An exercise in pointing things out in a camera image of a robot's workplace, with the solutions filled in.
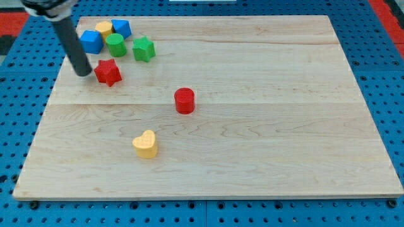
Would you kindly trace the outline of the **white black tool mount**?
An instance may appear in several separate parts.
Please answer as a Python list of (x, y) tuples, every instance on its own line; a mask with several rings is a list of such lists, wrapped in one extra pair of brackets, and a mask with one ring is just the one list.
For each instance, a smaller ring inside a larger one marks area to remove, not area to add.
[(25, 11), (34, 17), (43, 16), (48, 21), (61, 21), (72, 13), (78, 0), (21, 0)]

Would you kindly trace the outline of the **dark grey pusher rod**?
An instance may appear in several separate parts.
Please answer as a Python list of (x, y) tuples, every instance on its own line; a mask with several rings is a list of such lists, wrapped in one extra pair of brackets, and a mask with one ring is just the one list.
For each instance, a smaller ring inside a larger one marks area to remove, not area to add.
[(88, 76), (92, 72), (92, 67), (71, 18), (66, 17), (51, 24), (76, 75)]

